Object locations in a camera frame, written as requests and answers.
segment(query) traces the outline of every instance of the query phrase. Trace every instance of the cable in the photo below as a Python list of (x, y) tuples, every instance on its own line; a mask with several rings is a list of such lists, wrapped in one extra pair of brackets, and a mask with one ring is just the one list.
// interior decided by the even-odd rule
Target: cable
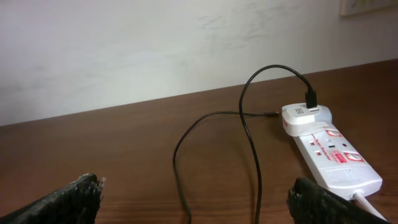
[(294, 73), (296, 76), (298, 76), (308, 87), (308, 92), (305, 94), (305, 100), (307, 102), (307, 108), (313, 108), (317, 106), (317, 96), (315, 94), (315, 91), (312, 89), (311, 84), (308, 82), (308, 80), (306, 78), (304, 78), (303, 75), (301, 75), (299, 72), (296, 72), (295, 70), (293, 70), (292, 68), (289, 68), (287, 66), (284, 65), (269, 65), (266, 66), (264, 68), (260, 68), (260, 70), (256, 71), (255, 74), (253, 74), (250, 79), (248, 80), (248, 82), (245, 84), (245, 86), (243, 87), (242, 93), (241, 93), (241, 97), (239, 99), (239, 115), (241, 117), (241, 121), (242, 121), (242, 125), (244, 128), (244, 131), (246, 132), (246, 135), (248, 136), (249, 142), (250, 142), (250, 146), (251, 146), (251, 150), (253, 153), (253, 158), (254, 158), (254, 162), (256, 163), (256, 170), (257, 170), (257, 204), (256, 204), (256, 214), (254, 216), (254, 223), (258, 224), (259, 223), (259, 219), (260, 219), (260, 209), (261, 209), (261, 195), (262, 195), (262, 179), (261, 179), (261, 170), (260, 170), (260, 164), (259, 164), (259, 159), (257, 158), (257, 152), (256, 152), (256, 148), (254, 147), (254, 143), (253, 140), (251, 138), (248, 126), (246, 125), (246, 121), (244, 120), (244, 113), (243, 113), (243, 97), (244, 94), (247, 90), (247, 88), (249, 87), (249, 84), (251, 83), (251, 81), (261, 72), (263, 72), (264, 70), (267, 70), (269, 68), (283, 68), (285, 70), (288, 70), (292, 73)]
[[(182, 143), (182, 141), (187, 137), (188, 133), (203, 119), (205, 119), (208, 116), (214, 115), (214, 114), (240, 114), (239, 112), (234, 112), (234, 111), (215, 111), (211, 112), (208, 114), (203, 115), (201, 118), (197, 119), (189, 128), (188, 130), (185, 131), (184, 135), (181, 137), (179, 142), (177, 143), (177, 146), (175, 147), (174, 150), (174, 155), (173, 155), (173, 169), (174, 169), (174, 175), (175, 175), (175, 181), (177, 184), (177, 190), (178, 190), (178, 196), (180, 197), (183, 209), (185, 210), (185, 213), (187, 214), (187, 224), (191, 224), (192, 221), (192, 215), (191, 215), (191, 210), (189, 209), (188, 203), (185, 200), (185, 197), (183, 195), (183, 190), (181, 188), (181, 181), (180, 181), (180, 176), (178, 175), (177, 171), (177, 166), (175, 163), (175, 158), (177, 156), (177, 151)], [(274, 116), (278, 115), (278, 112), (270, 112), (270, 113), (263, 113), (263, 114), (252, 114), (252, 113), (243, 113), (245, 116)]]
[[(267, 116), (267, 115), (276, 115), (277, 112), (273, 112), (273, 113), (264, 113), (264, 114), (247, 114), (247, 113), (243, 113), (243, 97), (244, 94), (246, 93), (246, 90), (249, 86), (249, 84), (252, 82), (252, 80), (261, 72), (263, 72), (264, 70), (270, 69), (270, 68), (282, 68), (285, 70), (288, 70), (290, 72), (292, 72), (293, 74), (295, 74), (296, 76), (299, 77), (299, 79), (301, 79), (307, 86), (308, 91), (305, 93), (305, 102), (307, 104), (307, 108), (314, 108), (317, 106), (317, 94), (315, 93), (315, 91), (313, 90), (313, 88), (311, 87), (311, 84), (308, 82), (308, 80), (306, 78), (304, 78), (303, 75), (301, 75), (299, 72), (296, 72), (295, 70), (293, 70), (292, 68), (289, 68), (287, 66), (284, 65), (269, 65), (266, 66), (264, 68), (261, 68), (260, 70), (258, 70), (255, 74), (253, 74), (250, 79), (248, 80), (248, 82), (245, 84), (245, 86), (243, 87), (241, 96), (239, 98), (239, 115), (241, 117), (241, 121), (242, 121), (242, 125), (244, 128), (244, 131), (246, 132), (246, 136), (249, 139), (250, 142), (250, 146), (251, 146), (251, 150), (253, 153), (253, 158), (254, 158), (254, 162), (256, 163), (256, 171), (257, 171), (257, 184), (258, 184), (258, 188), (257, 188), (257, 203), (256, 203), (256, 214), (255, 214), (255, 218), (254, 218), (254, 223), (258, 224), (259, 223), (259, 218), (260, 218), (260, 209), (261, 209), (261, 196), (262, 196), (262, 178), (261, 178), (261, 170), (260, 170), (260, 165), (259, 165), (259, 160), (257, 158), (257, 152), (256, 152), (256, 148), (254, 146), (253, 140), (251, 138), (248, 126), (246, 124), (246, 121), (244, 120), (244, 116)], [(203, 120), (204, 118), (213, 115), (213, 114), (237, 114), (237, 112), (232, 112), (232, 111), (216, 111), (216, 112), (212, 112), (212, 113), (208, 113), (204, 116), (202, 116), (201, 118), (199, 118), (196, 122), (194, 122), (193, 125), (190, 126), (190, 128), (188, 128), (188, 130), (185, 132), (185, 134), (181, 137), (180, 141), (178, 142), (175, 150), (174, 150), (174, 156), (173, 156), (173, 168), (174, 168), (174, 174), (175, 174), (175, 180), (177, 183), (177, 190), (178, 190), (178, 195), (180, 196), (183, 208), (185, 210), (185, 213), (188, 216), (188, 220), (187, 220), (187, 224), (191, 224), (192, 221), (192, 215), (191, 215), (191, 211), (188, 207), (187, 201), (185, 200), (185, 197), (183, 196), (183, 192), (182, 192), (182, 188), (181, 188), (181, 183), (180, 183), (180, 177), (178, 176), (178, 172), (177, 172), (177, 167), (175, 165), (175, 158), (177, 155), (177, 151), (178, 148), (181, 145), (181, 142), (184, 140), (184, 138), (187, 136), (187, 134), (191, 131), (192, 128), (194, 128), (201, 120)]]
[(386, 218), (384, 218), (369, 202), (368, 200), (366, 200), (365, 197), (363, 197), (363, 195), (359, 194), (359, 193), (355, 193), (354, 194), (354, 198), (363, 206), (363, 208), (365, 208), (366, 211), (368, 211), (369, 213), (385, 220)]

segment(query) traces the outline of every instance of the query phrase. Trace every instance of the black cable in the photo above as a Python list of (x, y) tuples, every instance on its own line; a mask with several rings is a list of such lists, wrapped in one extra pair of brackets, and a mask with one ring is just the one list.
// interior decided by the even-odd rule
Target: black cable
[(299, 77), (299, 79), (301, 79), (307, 86), (308, 91), (305, 93), (305, 101), (307, 104), (307, 108), (314, 108), (317, 106), (317, 95), (315, 93), (315, 91), (312, 89), (311, 84), (308, 82), (308, 80), (306, 78), (304, 78), (303, 75), (301, 75), (299, 72), (296, 72), (295, 70), (293, 70), (292, 68), (289, 68), (287, 66), (284, 65), (269, 65), (266, 66), (264, 68), (261, 68), (260, 70), (258, 70), (255, 74), (253, 74), (250, 79), (248, 80), (248, 82), (245, 84), (245, 86), (243, 87), (240, 99), (239, 99), (239, 113), (237, 112), (232, 112), (232, 111), (216, 111), (216, 112), (212, 112), (212, 113), (208, 113), (204, 116), (202, 116), (201, 118), (199, 118), (196, 122), (194, 122), (193, 125), (190, 126), (190, 128), (188, 128), (188, 130), (185, 132), (185, 134), (181, 137), (180, 141), (178, 142), (175, 150), (174, 150), (174, 156), (173, 156), (173, 168), (174, 168), (174, 174), (175, 174), (175, 180), (177, 182), (177, 190), (178, 190), (178, 195), (181, 199), (183, 208), (188, 216), (188, 220), (187, 220), (187, 224), (191, 224), (192, 221), (192, 215), (191, 215), (191, 211), (188, 207), (187, 201), (185, 200), (185, 197), (183, 196), (183, 192), (182, 192), (182, 188), (181, 188), (181, 183), (180, 183), (180, 177), (178, 176), (178, 172), (177, 172), (177, 167), (175, 165), (175, 158), (177, 155), (177, 151), (178, 148), (181, 145), (181, 142), (184, 140), (184, 138), (187, 136), (187, 134), (192, 130), (192, 128), (194, 128), (201, 120), (203, 120), (204, 118), (213, 115), (213, 114), (239, 114), (241, 117), (241, 121), (242, 121), (242, 125), (244, 128), (244, 131), (246, 132), (246, 136), (249, 139), (250, 142), (250, 146), (252, 149), (252, 153), (253, 153), (253, 158), (254, 158), (254, 162), (256, 163), (256, 171), (257, 171), (257, 184), (258, 184), (258, 188), (257, 188), (257, 203), (256, 203), (256, 214), (255, 214), (255, 218), (254, 218), (254, 223), (258, 224), (259, 223), (259, 218), (260, 218), (260, 209), (261, 209), (261, 196), (262, 196), (262, 178), (261, 178), (261, 170), (260, 170), (260, 165), (259, 165), (259, 160), (257, 158), (257, 152), (256, 152), (256, 148), (254, 147), (254, 143), (253, 140), (251, 138), (248, 126), (246, 124), (246, 121), (244, 120), (244, 116), (272, 116), (272, 115), (276, 115), (277, 112), (271, 112), (271, 113), (264, 113), (264, 114), (247, 114), (247, 113), (243, 113), (243, 97), (244, 94), (249, 86), (249, 84), (252, 82), (252, 80), (261, 72), (263, 72), (264, 70), (267, 70), (269, 68), (282, 68), (285, 70), (288, 70), (290, 72), (292, 72), (293, 74), (295, 74), (296, 76)]
[[(174, 175), (175, 175), (175, 181), (177, 183), (177, 190), (178, 190), (178, 196), (180, 197), (183, 209), (185, 210), (185, 213), (187, 214), (188, 220), (187, 224), (191, 224), (192, 221), (192, 215), (191, 215), (191, 210), (189, 209), (189, 206), (187, 204), (187, 201), (185, 200), (185, 197), (183, 195), (183, 190), (181, 188), (181, 181), (180, 181), (180, 176), (178, 175), (177, 171), (177, 166), (175, 163), (175, 158), (177, 156), (177, 151), (182, 143), (182, 141), (187, 137), (188, 133), (203, 119), (205, 119), (208, 116), (214, 115), (214, 114), (240, 114), (239, 112), (234, 112), (234, 111), (215, 111), (211, 112), (208, 114), (203, 115), (201, 118), (197, 119), (193, 125), (191, 125), (188, 130), (184, 133), (184, 135), (181, 137), (179, 142), (177, 143), (177, 146), (175, 147), (174, 150), (174, 155), (173, 155), (173, 169), (174, 169)], [(263, 114), (251, 114), (251, 113), (243, 113), (245, 116), (274, 116), (278, 115), (278, 112), (270, 112), (270, 113), (263, 113)]]
[(267, 70), (269, 68), (283, 68), (283, 69), (286, 69), (286, 70), (294, 73), (296, 76), (298, 76), (308, 87), (308, 93), (306, 93), (306, 95), (305, 95), (306, 102), (307, 102), (307, 107), (308, 107), (308, 105), (310, 105), (310, 107), (308, 107), (308, 108), (312, 108), (314, 106), (317, 106), (317, 97), (316, 97), (315, 91), (312, 89), (311, 84), (308, 82), (308, 80), (306, 78), (304, 78), (304, 76), (301, 75), (299, 72), (296, 72), (292, 68), (289, 68), (289, 67), (284, 66), (284, 65), (269, 65), (269, 66), (266, 66), (264, 68), (261, 68), (260, 70), (258, 70), (255, 74), (253, 74), (250, 77), (248, 82), (243, 87), (243, 90), (242, 90), (242, 93), (241, 93), (241, 97), (239, 99), (239, 115), (241, 117), (241, 121), (242, 121), (242, 125), (243, 125), (243, 128), (244, 128), (244, 131), (246, 132), (246, 135), (248, 136), (248, 139), (249, 139), (249, 142), (250, 142), (250, 146), (251, 146), (251, 150), (252, 150), (252, 153), (253, 153), (254, 162), (256, 163), (256, 170), (257, 170), (258, 188), (257, 188), (256, 214), (255, 214), (255, 217), (254, 217), (254, 223), (255, 224), (258, 224), (259, 223), (259, 219), (260, 219), (261, 195), (262, 195), (262, 179), (261, 179), (261, 170), (260, 170), (259, 159), (257, 158), (256, 148), (254, 147), (254, 143), (253, 143), (253, 140), (251, 138), (250, 132), (248, 130), (248, 126), (246, 125), (246, 122), (244, 120), (244, 113), (243, 113), (242, 104), (243, 104), (244, 94), (245, 94), (246, 89), (248, 88), (249, 84), (251, 83), (251, 81), (258, 74), (260, 74), (261, 72), (263, 72), (264, 70)]

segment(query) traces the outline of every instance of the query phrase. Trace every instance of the white wall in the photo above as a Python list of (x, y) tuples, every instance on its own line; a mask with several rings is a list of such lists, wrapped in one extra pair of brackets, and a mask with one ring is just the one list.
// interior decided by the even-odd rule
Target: white wall
[[(398, 57), (398, 13), (339, 0), (1, 0), (0, 124)], [(290, 75), (273, 70), (261, 78)]]

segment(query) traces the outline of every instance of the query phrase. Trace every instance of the wooden tabletop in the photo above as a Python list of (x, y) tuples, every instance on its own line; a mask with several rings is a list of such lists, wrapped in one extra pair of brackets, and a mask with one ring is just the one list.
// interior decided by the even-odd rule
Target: wooden tabletop
[[(390, 222), (398, 222), (397, 71), (391, 60), (306, 75), (334, 125), (383, 178), (368, 200)], [(237, 111), (242, 87), (0, 127), (0, 215), (93, 172), (108, 180), (97, 223), (183, 223), (174, 147), (201, 115)], [(305, 90), (297, 77), (253, 83), (244, 110), (280, 111), (303, 102)], [(279, 117), (246, 120), (262, 170), (261, 223), (293, 223), (288, 189), (297, 177), (313, 177)], [(202, 121), (177, 164), (194, 224), (252, 223), (256, 170), (239, 116)]]

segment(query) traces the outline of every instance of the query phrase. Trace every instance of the white power strip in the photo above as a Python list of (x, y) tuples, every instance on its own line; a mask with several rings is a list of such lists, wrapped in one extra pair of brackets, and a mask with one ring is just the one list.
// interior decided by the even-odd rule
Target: white power strip
[(332, 124), (294, 141), (320, 186), (346, 200), (380, 190), (381, 177)]
[[(286, 132), (293, 136), (320, 186), (362, 204), (366, 201), (362, 195), (380, 189), (381, 177), (332, 125), (326, 106), (307, 109), (305, 103), (287, 105), (282, 108), (282, 117)], [(371, 205), (367, 210), (383, 218)]]

